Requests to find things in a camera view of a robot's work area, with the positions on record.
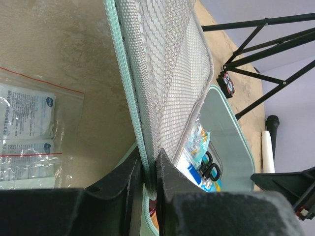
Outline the white bandage roll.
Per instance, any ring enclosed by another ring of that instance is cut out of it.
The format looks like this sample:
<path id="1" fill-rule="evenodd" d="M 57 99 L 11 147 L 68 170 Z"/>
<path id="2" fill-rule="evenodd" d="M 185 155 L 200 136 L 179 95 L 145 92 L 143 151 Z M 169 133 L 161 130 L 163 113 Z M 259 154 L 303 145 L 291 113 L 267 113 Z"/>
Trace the white bandage roll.
<path id="1" fill-rule="evenodd" d="M 197 170 L 185 158 L 178 161 L 177 169 L 193 184 L 206 192 L 210 192 L 210 188 L 202 181 L 202 178 Z"/>

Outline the zip bag with plasters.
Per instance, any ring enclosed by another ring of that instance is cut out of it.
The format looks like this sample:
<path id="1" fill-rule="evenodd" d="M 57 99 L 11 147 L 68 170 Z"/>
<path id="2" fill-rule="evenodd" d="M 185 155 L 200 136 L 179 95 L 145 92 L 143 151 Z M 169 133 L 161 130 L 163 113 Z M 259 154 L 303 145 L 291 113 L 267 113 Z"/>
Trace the zip bag with plasters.
<path id="1" fill-rule="evenodd" d="M 51 154 L 7 155 L 0 158 L 0 189 L 55 188 L 61 177 L 62 160 Z"/>

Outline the small clear packet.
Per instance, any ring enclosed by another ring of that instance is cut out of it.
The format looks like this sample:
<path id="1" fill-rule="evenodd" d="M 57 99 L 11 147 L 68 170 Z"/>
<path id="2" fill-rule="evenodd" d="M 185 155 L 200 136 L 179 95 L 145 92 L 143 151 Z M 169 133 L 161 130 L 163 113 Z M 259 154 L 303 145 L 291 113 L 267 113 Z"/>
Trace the small clear packet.
<path id="1" fill-rule="evenodd" d="M 1 67 L 0 157 L 58 155 L 62 171 L 56 187 L 69 187 L 83 100 L 81 91 Z"/>

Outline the teal packet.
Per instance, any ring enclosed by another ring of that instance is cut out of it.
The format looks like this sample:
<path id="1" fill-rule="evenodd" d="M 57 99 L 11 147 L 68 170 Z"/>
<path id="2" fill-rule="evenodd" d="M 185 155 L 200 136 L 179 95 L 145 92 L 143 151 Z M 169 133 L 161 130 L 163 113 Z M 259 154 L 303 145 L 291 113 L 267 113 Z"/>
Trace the teal packet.
<path id="1" fill-rule="evenodd" d="M 182 156 L 196 169 L 201 166 L 202 158 L 208 150 L 210 132 L 205 130 L 197 119 L 192 127 Z"/>

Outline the amber medicine bottle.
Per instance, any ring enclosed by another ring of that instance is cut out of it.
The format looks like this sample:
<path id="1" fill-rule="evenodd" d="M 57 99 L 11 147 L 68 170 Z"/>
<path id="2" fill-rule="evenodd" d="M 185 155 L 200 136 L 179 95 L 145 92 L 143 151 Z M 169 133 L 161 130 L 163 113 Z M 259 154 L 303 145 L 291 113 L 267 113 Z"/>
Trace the amber medicine bottle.
<path id="1" fill-rule="evenodd" d="M 149 213 L 150 218 L 154 223 L 157 223 L 157 201 L 156 200 L 149 200 Z"/>

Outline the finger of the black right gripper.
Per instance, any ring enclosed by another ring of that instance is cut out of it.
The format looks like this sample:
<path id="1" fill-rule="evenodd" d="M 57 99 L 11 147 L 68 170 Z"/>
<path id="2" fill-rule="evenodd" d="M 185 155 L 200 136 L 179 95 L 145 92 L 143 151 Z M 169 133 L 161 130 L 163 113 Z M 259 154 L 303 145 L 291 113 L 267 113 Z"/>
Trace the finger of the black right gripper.
<path id="1" fill-rule="evenodd" d="M 264 191 L 281 193 L 294 207 L 315 205 L 314 167 L 292 173 L 253 174 L 251 180 Z"/>

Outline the black handled scissors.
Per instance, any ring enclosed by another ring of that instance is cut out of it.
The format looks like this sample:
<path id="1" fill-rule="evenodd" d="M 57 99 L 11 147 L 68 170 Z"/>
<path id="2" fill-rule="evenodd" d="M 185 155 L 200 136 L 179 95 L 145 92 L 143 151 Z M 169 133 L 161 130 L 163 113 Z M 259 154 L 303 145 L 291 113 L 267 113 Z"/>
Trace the black handled scissors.
<path id="1" fill-rule="evenodd" d="M 202 157 L 201 166 L 198 170 L 201 177 L 205 180 L 210 179 L 216 182 L 221 177 L 221 169 L 217 163 L 213 161 L 213 157 L 209 151 L 206 151 L 205 155 Z"/>

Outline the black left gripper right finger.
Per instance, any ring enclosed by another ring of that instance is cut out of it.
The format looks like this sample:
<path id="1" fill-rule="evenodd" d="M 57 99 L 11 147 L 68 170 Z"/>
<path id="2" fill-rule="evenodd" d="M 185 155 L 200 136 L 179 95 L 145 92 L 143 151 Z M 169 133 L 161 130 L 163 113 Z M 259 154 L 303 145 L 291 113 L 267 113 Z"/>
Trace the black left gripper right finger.
<path id="1" fill-rule="evenodd" d="M 292 207 L 277 192 L 207 193 L 161 149 L 156 160 L 161 236 L 302 236 Z"/>

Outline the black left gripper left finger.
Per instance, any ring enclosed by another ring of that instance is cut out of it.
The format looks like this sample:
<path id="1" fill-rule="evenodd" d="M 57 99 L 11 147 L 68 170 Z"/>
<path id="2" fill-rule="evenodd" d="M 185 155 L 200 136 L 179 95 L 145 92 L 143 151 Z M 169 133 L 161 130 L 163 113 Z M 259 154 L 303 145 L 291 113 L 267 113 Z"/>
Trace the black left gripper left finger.
<path id="1" fill-rule="evenodd" d="M 3 236 L 138 236 L 143 169 L 137 147 L 87 188 L 3 190 Z"/>

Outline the mint green medicine case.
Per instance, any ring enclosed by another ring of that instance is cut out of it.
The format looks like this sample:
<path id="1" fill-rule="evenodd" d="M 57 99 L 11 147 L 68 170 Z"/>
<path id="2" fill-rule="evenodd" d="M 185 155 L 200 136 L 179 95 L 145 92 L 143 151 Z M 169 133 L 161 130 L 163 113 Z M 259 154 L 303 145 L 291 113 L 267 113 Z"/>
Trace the mint green medicine case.
<path id="1" fill-rule="evenodd" d="M 157 196 L 155 161 L 165 150 L 177 165 L 198 123 L 220 166 L 222 191 L 252 191 L 254 159 L 223 92 L 193 0 L 106 0 L 137 147 L 145 174 L 142 236 L 157 236 L 149 200 Z"/>

